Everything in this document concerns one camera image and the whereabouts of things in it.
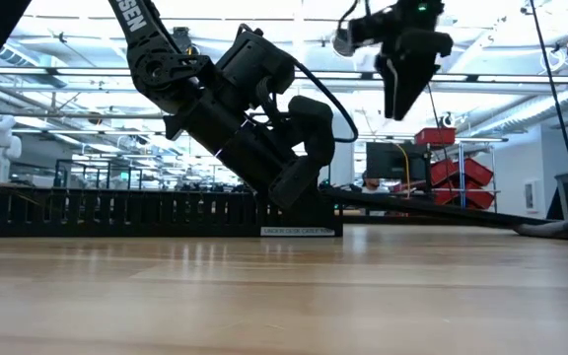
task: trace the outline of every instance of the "ceiling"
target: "ceiling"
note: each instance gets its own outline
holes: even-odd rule
[[[351,5],[351,0],[236,0],[230,6],[225,0],[200,0],[194,2],[156,0],[164,25],[189,27],[190,37],[202,54],[214,61],[230,47],[240,23],[253,28],[260,27],[265,37],[280,48],[294,54],[314,71],[371,72],[377,47],[360,49],[353,58],[343,58],[334,53],[329,43],[336,28],[336,21]],[[372,0],[373,11],[390,5],[392,1]],[[544,75],[533,17],[524,16],[520,9],[523,0],[446,0],[446,12],[440,18],[438,31],[450,34],[455,47],[453,54],[440,58],[440,73],[460,74],[514,74]],[[547,46],[568,36],[568,0],[536,0],[539,5],[542,32]],[[364,15],[360,6],[352,17]],[[34,0],[26,15],[12,33],[6,48],[22,56],[33,66],[124,68],[126,67],[124,35],[107,1]],[[568,75],[568,58],[561,50],[552,54],[551,65],[557,75]],[[0,66],[10,66],[0,58]],[[30,99],[12,99],[0,91],[2,102],[14,104],[17,112],[27,116],[45,113],[44,106],[55,103],[59,114],[161,114],[146,98],[136,93],[129,77],[103,76],[103,70],[94,76],[59,76],[65,86],[37,83],[27,76],[0,75],[0,88]],[[402,122],[385,120],[382,116],[384,96],[381,82],[359,80],[325,80],[337,98],[351,112],[363,135],[389,133],[414,133],[433,124],[434,111],[431,98],[422,95],[407,118]],[[559,85],[558,91],[568,91]],[[433,85],[433,100],[437,114],[451,112],[460,118],[460,128],[473,127],[503,109],[514,107],[533,97],[549,95],[545,85],[504,84],[484,85],[445,83]],[[287,94],[278,100],[281,109],[294,95],[310,96],[326,101],[308,83],[296,81]],[[141,130],[163,131],[160,119],[105,119],[101,124],[88,119],[44,119],[56,128],[85,130]],[[120,139],[118,135],[103,136],[70,135],[81,143],[106,144],[124,153],[144,152],[169,155],[169,162],[157,161],[158,167],[186,170],[190,167],[202,170],[204,175],[213,171],[217,162],[200,145],[187,136],[170,142],[162,136],[143,136],[145,144],[130,135]],[[61,142],[78,152],[81,147]],[[94,152],[87,146],[88,152]],[[224,178],[233,179],[231,172]]]

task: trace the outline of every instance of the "desk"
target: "desk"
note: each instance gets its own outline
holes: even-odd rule
[[[0,354],[568,354],[568,243],[0,239]]]

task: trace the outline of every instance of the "ceiling duct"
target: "ceiling duct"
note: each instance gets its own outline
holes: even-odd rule
[[[6,63],[11,64],[13,66],[19,67],[34,67],[32,63],[24,56],[20,55],[19,53],[11,50],[9,46],[4,45],[0,49],[0,59],[6,61]],[[43,84],[43,85],[50,85],[54,88],[62,89],[67,86],[66,83],[54,78],[51,75],[28,75],[25,79],[34,84]]]
[[[562,111],[567,112],[568,92],[559,94],[558,101],[560,102]],[[553,97],[534,98],[493,116],[470,129],[464,136],[485,136],[493,133],[512,132],[541,123],[556,114],[556,106]]]

